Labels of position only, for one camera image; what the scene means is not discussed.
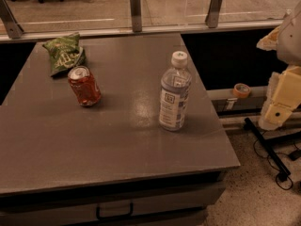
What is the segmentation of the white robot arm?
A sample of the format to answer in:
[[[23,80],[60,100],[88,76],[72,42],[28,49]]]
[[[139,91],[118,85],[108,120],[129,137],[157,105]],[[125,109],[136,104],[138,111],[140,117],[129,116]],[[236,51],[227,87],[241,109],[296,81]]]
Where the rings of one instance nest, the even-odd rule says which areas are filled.
[[[301,104],[301,2],[286,13],[283,23],[257,43],[259,49],[275,50],[277,59],[288,67],[282,73],[272,72],[261,109],[259,126],[276,130]]]

